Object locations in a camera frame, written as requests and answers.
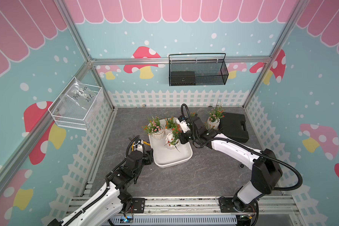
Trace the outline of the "red flower pot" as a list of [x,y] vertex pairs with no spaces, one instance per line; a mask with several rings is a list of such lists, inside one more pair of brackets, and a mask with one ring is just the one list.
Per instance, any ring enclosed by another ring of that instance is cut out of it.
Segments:
[[179,151],[178,146],[181,144],[180,136],[182,130],[180,125],[176,125],[174,128],[170,130],[170,133],[167,135],[165,141],[165,147],[169,149],[176,149]]
[[170,118],[165,118],[164,120],[165,120],[166,135],[171,134],[178,127],[176,119],[174,117],[170,117]]

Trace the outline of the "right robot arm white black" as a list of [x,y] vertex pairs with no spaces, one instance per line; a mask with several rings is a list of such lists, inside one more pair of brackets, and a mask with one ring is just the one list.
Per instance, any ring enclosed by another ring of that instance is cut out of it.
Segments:
[[[298,170],[288,163],[278,160],[270,149],[263,151],[241,144],[220,131],[206,129],[196,115],[191,115],[186,104],[182,104],[178,124],[181,128],[179,140],[182,144],[193,142],[196,148],[208,147],[222,152],[251,170],[251,179],[232,197],[231,203],[236,212],[244,212],[248,206],[259,198],[273,191],[293,191],[300,188],[303,178]],[[297,183],[289,187],[277,187],[283,176],[282,167],[288,168],[297,176]]]

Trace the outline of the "red flower pot front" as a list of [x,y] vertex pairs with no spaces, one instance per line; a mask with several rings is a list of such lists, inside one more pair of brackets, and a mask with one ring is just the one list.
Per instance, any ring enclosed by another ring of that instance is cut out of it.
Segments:
[[166,135],[171,134],[178,127],[176,119],[174,117],[170,117],[170,118],[165,118],[164,120],[165,120]]

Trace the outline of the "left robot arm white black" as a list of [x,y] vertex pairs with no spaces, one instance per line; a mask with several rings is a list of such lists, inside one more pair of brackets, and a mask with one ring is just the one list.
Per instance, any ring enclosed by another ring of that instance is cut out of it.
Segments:
[[130,185],[136,184],[144,166],[153,162],[153,149],[146,150],[140,136],[126,148],[125,158],[105,176],[103,186],[81,207],[61,221],[53,219],[49,226],[101,226],[112,216],[132,209]]

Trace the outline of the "pink flower white pot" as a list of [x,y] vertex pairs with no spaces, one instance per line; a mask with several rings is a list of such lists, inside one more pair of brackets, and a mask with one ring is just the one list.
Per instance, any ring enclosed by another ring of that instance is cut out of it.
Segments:
[[143,130],[153,139],[160,140],[164,138],[165,132],[158,116],[149,119],[148,125]]

